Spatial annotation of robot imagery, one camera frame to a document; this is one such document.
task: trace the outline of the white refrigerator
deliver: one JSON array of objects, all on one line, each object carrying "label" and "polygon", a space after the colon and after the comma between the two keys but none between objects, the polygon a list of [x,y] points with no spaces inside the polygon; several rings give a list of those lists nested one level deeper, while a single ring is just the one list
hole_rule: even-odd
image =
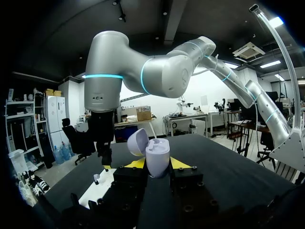
[{"label": "white refrigerator", "polygon": [[52,147],[61,147],[62,142],[68,145],[69,140],[62,130],[62,119],[66,118],[65,98],[57,96],[47,96],[46,114],[49,125]]}]

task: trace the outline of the cardboard box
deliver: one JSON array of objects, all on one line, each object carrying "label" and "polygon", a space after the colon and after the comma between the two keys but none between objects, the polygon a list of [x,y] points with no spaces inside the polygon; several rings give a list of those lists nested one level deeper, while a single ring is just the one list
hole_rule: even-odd
[{"label": "cardboard box", "polygon": [[139,106],[136,107],[138,121],[151,120],[151,107],[150,106]]}]

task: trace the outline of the floor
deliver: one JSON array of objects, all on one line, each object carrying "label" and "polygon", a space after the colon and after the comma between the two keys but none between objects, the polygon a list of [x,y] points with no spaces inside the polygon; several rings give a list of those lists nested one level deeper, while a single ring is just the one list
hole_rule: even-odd
[{"label": "floor", "polygon": [[[213,131],[214,134],[221,134],[221,136],[216,136],[214,138],[210,138],[211,140],[229,148],[232,150],[233,147],[233,140],[227,139],[226,135],[224,135],[226,133],[225,130],[222,131]],[[251,159],[253,161],[257,161],[259,160],[259,158],[257,157],[257,149],[259,147],[259,151],[263,151],[264,146],[261,145],[258,141],[258,145],[257,145],[257,138],[260,139],[261,138],[261,133],[257,132],[257,136],[256,136],[256,132],[253,131],[252,133],[252,137],[251,137],[251,142],[249,145],[249,150],[248,150],[248,155],[247,158]],[[47,184],[49,184],[50,187],[54,186],[58,181],[60,181],[65,175],[67,175],[70,171],[72,171],[76,166],[74,164],[74,161],[77,159],[77,156],[72,157],[69,161],[65,161],[63,164],[61,165],[57,165],[55,162],[53,163],[53,167],[50,169],[47,169],[46,167],[43,167],[39,170],[37,170],[35,172],[35,174],[41,178],[43,178],[45,180],[45,182],[47,182]],[[264,161],[264,163],[260,164],[261,166],[264,166],[268,169],[270,169],[271,171],[274,171],[273,166],[272,166],[272,162],[271,161]],[[297,172],[293,183],[295,182],[295,179],[298,177],[299,172]]]}]

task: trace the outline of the small robot arm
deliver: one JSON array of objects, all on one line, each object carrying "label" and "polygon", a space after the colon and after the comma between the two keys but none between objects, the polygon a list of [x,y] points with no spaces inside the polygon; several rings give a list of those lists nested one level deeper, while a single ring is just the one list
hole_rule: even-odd
[{"label": "small robot arm", "polygon": [[[91,110],[89,133],[97,142],[99,155],[110,149],[113,140],[113,110],[120,105],[122,81],[135,92],[178,98],[185,92],[194,69],[201,63],[236,94],[243,106],[250,108],[257,104],[274,140],[275,150],[270,156],[305,172],[302,131],[289,127],[259,84],[250,80],[244,86],[234,71],[211,56],[216,48],[213,41],[199,37],[156,58],[136,52],[128,43],[126,35],[104,31],[97,34],[91,44],[86,66],[85,107]],[[293,155],[287,153],[292,151],[287,149],[288,145],[293,147]]]}]

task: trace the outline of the ceiling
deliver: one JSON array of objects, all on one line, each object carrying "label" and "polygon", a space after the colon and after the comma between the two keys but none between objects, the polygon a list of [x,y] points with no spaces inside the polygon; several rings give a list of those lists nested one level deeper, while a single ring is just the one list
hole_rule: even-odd
[{"label": "ceiling", "polygon": [[[39,25],[28,36],[14,71],[59,81],[85,72],[93,37],[106,30],[125,33],[130,46],[146,55],[166,54],[173,47],[206,36],[217,48],[213,55],[238,65],[246,65],[258,75],[286,69],[275,40],[248,9],[255,0],[121,0],[126,22],[113,0],[60,1],[39,18]],[[276,15],[267,11],[268,18]],[[169,9],[166,16],[163,8]],[[281,35],[295,67],[305,66],[304,52],[296,45],[285,26]],[[264,58],[247,64],[234,59],[232,52],[248,42],[266,52]],[[281,64],[261,69],[263,63],[280,60]]]},{"label": "ceiling", "polygon": [[[266,80],[268,82],[278,82],[278,79],[275,77],[275,74],[279,74],[284,80],[290,80],[290,75],[287,69],[280,70],[272,73],[267,73],[261,76],[261,79]],[[298,79],[305,79],[305,67],[297,67],[295,68],[295,74]]]}]

